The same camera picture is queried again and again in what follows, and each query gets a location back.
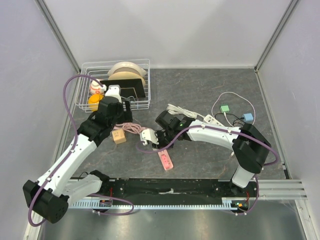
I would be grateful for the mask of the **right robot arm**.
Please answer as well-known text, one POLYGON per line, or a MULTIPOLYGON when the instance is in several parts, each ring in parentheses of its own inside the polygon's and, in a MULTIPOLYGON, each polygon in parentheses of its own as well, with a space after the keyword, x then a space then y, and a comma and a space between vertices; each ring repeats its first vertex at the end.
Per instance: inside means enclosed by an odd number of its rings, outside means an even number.
POLYGON ((152 136, 152 147, 171 148, 176 140, 205 142, 231 150, 237 159, 238 167, 229 184, 229 191, 235 197, 247 191, 249 181, 261 172, 271 144, 252 124, 242 127, 226 127, 206 123, 192 117, 179 119, 168 111, 163 111, 155 120, 161 127, 152 136))

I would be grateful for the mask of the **pink power strip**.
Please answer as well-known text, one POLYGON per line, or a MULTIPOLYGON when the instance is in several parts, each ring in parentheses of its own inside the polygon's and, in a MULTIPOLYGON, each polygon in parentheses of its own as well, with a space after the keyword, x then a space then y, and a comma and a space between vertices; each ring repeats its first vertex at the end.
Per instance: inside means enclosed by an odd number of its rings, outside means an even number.
POLYGON ((159 151, 157 154, 165 171, 173 169, 174 165, 167 150, 159 151))

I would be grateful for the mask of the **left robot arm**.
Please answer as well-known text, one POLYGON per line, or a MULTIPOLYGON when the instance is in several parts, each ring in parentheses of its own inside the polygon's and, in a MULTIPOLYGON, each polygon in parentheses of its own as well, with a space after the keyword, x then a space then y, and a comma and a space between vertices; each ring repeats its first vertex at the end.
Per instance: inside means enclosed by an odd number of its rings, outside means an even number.
POLYGON ((36 181, 28 180, 22 187, 28 206, 28 221, 35 227, 32 213, 40 215, 44 221, 57 223, 68 207, 81 199, 97 194, 106 196, 110 191, 108 176, 94 170, 85 178, 69 184, 70 178, 110 136, 116 125, 133 121, 129 100, 105 96, 98 104, 98 109, 76 128, 75 136, 54 165, 36 181))

